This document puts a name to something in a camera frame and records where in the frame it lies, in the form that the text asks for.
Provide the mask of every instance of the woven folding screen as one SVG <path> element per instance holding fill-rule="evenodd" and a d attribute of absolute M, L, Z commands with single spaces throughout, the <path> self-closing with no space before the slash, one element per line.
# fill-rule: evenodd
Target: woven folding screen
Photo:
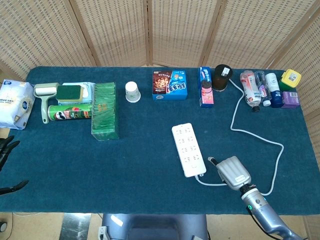
<path fill-rule="evenodd" d="M 143 0 L 71 0 L 98 65 L 146 64 Z"/>
<path fill-rule="evenodd" d="M 198 66 L 216 4 L 216 0 L 153 0 L 153 62 Z"/>
<path fill-rule="evenodd" d="M 320 119 L 311 124 L 307 124 L 307 127 L 313 150 L 320 168 Z"/>
<path fill-rule="evenodd" d="M 303 114 L 320 109 L 320 16 L 305 29 L 274 69 L 294 69 L 302 74 L 297 87 Z"/>
<path fill-rule="evenodd" d="M 228 0 L 207 65 L 262 68 L 316 0 Z"/>
<path fill-rule="evenodd" d="M 0 0 L 0 61 L 22 79 L 39 65 L 92 66 L 63 0 Z"/>

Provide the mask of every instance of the water bottle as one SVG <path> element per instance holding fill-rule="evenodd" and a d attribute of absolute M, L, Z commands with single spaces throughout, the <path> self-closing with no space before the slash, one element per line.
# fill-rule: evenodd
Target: water bottle
<path fill-rule="evenodd" d="M 268 83 L 266 80 L 266 75 L 264 71 L 256 71 L 254 72 L 255 83 L 259 89 L 261 94 L 261 101 L 264 107 L 268 107 L 271 105 L 271 93 L 268 87 Z"/>
<path fill-rule="evenodd" d="M 258 112 L 260 110 L 261 94 L 256 85 L 254 72 L 245 70 L 240 74 L 240 81 L 243 86 L 246 103 L 252 107 L 252 111 Z"/>
<path fill-rule="evenodd" d="M 271 107 L 272 108 L 281 108 L 282 103 L 282 96 L 278 85 L 278 80 L 276 75 L 272 73 L 268 73 L 265 75 L 266 82 L 268 83 L 268 87 L 271 92 Z"/>

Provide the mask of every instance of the green box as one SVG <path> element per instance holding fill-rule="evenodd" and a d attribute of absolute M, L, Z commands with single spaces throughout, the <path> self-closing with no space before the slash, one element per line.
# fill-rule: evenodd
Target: green box
<path fill-rule="evenodd" d="M 116 111 L 116 83 L 94 85 L 91 134 L 98 141 L 119 139 Z"/>
<path fill-rule="evenodd" d="M 279 85 L 279 89 L 283 92 L 283 91 L 287 91 L 287 92 L 292 92 L 294 90 L 293 87 L 288 86 L 287 84 L 285 84 L 284 82 L 282 82 L 281 80 L 278 82 Z"/>

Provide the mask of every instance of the green pringles can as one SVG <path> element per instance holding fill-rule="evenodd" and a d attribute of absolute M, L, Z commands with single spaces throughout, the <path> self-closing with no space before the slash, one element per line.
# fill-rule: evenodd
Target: green pringles can
<path fill-rule="evenodd" d="M 92 104 L 50 105 L 48 115 L 51 121 L 69 119 L 90 119 Z"/>

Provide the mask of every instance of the white cable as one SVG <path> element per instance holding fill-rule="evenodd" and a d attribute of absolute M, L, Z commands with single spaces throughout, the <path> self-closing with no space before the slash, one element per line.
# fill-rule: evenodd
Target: white cable
<path fill-rule="evenodd" d="M 205 183 L 203 181 L 200 181 L 198 175 L 195 175 L 194 177 L 200 184 L 205 185 L 205 186 L 219 187 L 219 186 L 226 186 L 227 185 L 225 183 Z"/>
<path fill-rule="evenodd" d="M 231 125 L 230 125 L 230 130 L 231 131 L 235 131 L 235 132 L 242 132 L 242 133 L 245 133 L 245 134 L 249 134 L 251 136 L 254 136 L 262 141 L 265 141 L 267 143 L 270 143 L 270 144 L 274 144 L 274 145 L 278 145 L 281 147 L 281 151 L 279 152 L 278 154 L 278 157 L 276 158 L 276 161 L 275 161 L 275 167 L 274 167 L 274 173 L 273 173 L 273 177 L 272 177 L 272 182 L 271 182 L 271 187 L 270 187 L 270 190 L 267 192 L 267 193 L 261 193 L 261 195 L 263 196 L 268 196 L 272 193 L 272 191 L 274 190 L 274 185 L 275 185 L 275 180 L 276 180 L 276 176 L 277 176 L 277 171 L 278 171 L 278 163 L 279 163 L 279 159 L 285 149 L 285 147 L 281 144 L 281 143 L 278 143 L 278 142 L 275 142 L 275 141 L 270 141 L 268 139 L 265 139 L 261 136 L 258 136 L 252 132 L 249 132 L 249 131 L 246 131 L 246 130 L 242 130 L 242 129 L 236 129 L 236 128 L 233 128 L 234 126 L 234 122 L 235 122 L 235 117 L 236 117 L 236 113 L 237 113 L 237 110 L 238 110 L 238 106 L 239 106 L 239 103 L 240 101 L 242 100 L 242 98 L 245 96 L 245 93 L 244 91 L 238 87 L 231 79 L 229 79 L 229 81 L 232 83 L 233 86 L 235 86 L 241 93 L 242 93 L 242 96 L 239 98 L 238 102 L 236 103 L 236 106 L 235 106 L 235 109 L 234 109 L 234 112 L 233 112 L 233 116 L 232 116 L 232 121 L 231 121 Z M 202 182 L 199 180 L 199 177 L 196 175 L 194 176 L 195 179 L 202 185 L 205 185 L 205 186 L 225 186 L 227 184 L 225 183 L 221 183 L 221 184 L 210 184 L 210 183 L 205 183 L 205 182 Z"/>
<path fill-rule="evenodd" d="M 44 214 L 44 212 L 32 213 L 32 214 L 27 214 L 27 215 L 16 214 L 15 212 L 13 212 L 13 215 L 18 216 L 18 217 L 29 217 L 29 216 L 35 216 L 35 215 L 40 215 L 40 214 Z"/>

